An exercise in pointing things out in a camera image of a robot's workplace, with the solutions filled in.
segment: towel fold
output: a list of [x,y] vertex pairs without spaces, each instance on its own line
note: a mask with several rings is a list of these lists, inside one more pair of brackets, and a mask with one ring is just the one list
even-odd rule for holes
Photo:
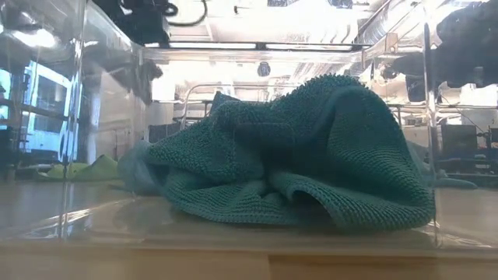
[[311,79],[269,103],[226,101],[137,145],[118,170],[128,188],[155,189],[217,222],[365,233],[424,226],[435,212],[391,111],[346,76]]

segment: green towel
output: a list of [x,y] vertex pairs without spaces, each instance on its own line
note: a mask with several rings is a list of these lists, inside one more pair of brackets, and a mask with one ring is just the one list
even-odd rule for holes
[[[68,166],[67,178],[72,181],[103,181],[119,179],[117,175],[117,162],[112,158],[102,155],[91,165],[86,163],[71,163]],[[38,180],[64,180],[64,166],[55,165],[47,173],[39,172]]]
[[[212,221],[365,233],[424,226],[434,216],[432,191],[389,108],[346,76],[312,79],[270,103],[226,102],[139,148],[135,163],[120,163],[125,183],[150,173],[149,187]],[[147,171],[131,175],[133,165]]]

